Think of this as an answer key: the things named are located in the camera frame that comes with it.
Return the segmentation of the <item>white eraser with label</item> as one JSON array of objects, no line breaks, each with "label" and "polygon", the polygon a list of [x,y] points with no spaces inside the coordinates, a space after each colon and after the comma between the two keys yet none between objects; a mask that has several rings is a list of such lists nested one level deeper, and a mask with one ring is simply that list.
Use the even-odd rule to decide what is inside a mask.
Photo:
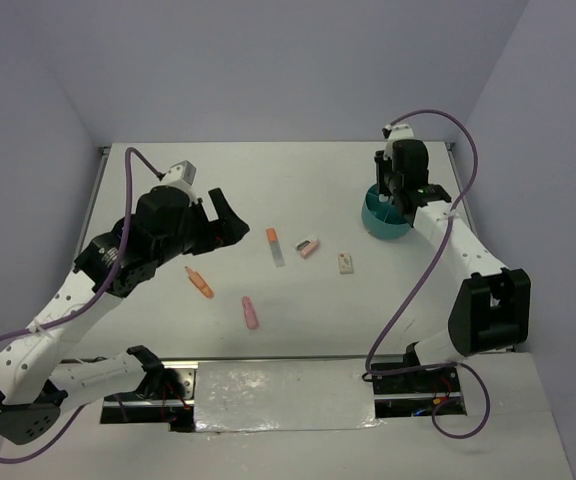
[{"label": "white eraser with label", "polygon": [[354,273],[353,260],[350,254],[348,253],[338,254],[338,268],[339,273],[342,275],[348,275]]}]

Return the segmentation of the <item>orange transparent highlighter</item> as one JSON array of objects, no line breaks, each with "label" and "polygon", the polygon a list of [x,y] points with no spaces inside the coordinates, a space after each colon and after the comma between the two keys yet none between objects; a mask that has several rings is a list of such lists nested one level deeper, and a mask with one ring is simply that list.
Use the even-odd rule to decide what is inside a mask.
[{"label": "orange transparent highlighter", "polygon": [[212,299],[214,297],[214,291],[197,271],[188,266],[185,267],[185,271],[189,281],[205,298]]}]

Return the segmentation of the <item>grey highlighter orange cap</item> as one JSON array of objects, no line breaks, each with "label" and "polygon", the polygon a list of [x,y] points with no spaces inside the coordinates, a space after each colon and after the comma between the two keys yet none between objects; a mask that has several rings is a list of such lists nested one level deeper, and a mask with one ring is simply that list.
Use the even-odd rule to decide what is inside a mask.
[{"label": "grey highlighter orange cap", "polygon": [[274,228],[267,228],[266,236],[275,266],[278,268],[283,267],[285,265],[285,260],[281,251],[276,230]]}]

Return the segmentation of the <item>teal round organizer container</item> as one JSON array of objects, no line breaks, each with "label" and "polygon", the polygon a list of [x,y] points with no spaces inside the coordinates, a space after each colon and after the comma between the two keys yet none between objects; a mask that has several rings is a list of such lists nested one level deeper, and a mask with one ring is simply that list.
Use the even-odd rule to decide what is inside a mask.
[{"label": "teal round organizer container", "polygon": [[364,196],[361,220],[367,232],[379,240],[399,239],[411,229],[392,203],[392,198],[380,194],[376,184]]}]

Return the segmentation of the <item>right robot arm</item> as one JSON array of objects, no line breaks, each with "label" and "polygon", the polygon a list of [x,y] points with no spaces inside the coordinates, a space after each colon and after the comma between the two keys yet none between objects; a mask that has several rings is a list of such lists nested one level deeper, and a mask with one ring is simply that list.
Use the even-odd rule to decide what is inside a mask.
[{"label": "right robot arm", "polygon": [[458,215],[450,195],[429,182],[429,154],[417,139],[390,140],[375,154],[377,191],[436,250],[432,266],[444,263],[459,283],[443,329],[406,349],[404,383],[425,391],[437,377],[435,364],[527,340],[531,280],[492,255]]}]

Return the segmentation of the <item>silver foil sheet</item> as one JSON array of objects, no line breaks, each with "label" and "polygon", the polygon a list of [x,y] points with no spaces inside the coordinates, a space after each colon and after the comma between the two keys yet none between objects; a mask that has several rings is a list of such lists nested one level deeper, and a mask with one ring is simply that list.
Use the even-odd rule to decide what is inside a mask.
[{"label": "silver foil sheet", "polygon": [[363,362],[272,360],[201,363],[196,372],[198,432],[327,431],[379,424]]}]

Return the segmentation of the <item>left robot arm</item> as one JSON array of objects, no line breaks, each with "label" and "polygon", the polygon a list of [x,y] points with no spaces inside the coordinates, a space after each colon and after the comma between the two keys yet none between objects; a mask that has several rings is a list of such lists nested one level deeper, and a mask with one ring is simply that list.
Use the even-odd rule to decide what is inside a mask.
[{"label": "left robot arm", "polygon": [[0,352],[0,436],[25,445],[60,415],[116,393],[143,399],[181,391],[177,374],[148,348],[83,363],[65,357],[138,285],[179,255],[201,255],[238,243],[249,226],[220,189],[209,193],[217,217],[182,190],[157,186],[139,197],[130,224],[94,237],[62,287],[26,330]]}]

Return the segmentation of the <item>pink white correction tape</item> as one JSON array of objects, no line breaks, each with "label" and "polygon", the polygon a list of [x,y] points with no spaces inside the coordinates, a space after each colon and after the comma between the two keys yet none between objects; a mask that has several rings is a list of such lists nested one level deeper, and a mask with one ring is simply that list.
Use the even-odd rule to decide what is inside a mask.
[{"label": "pink white correction tape", "polygon": [[318,249],[319,245],[320,242],[318,237],[310,235],[297,242],[295,245],[295,251],[302,259],[306,259]]}]

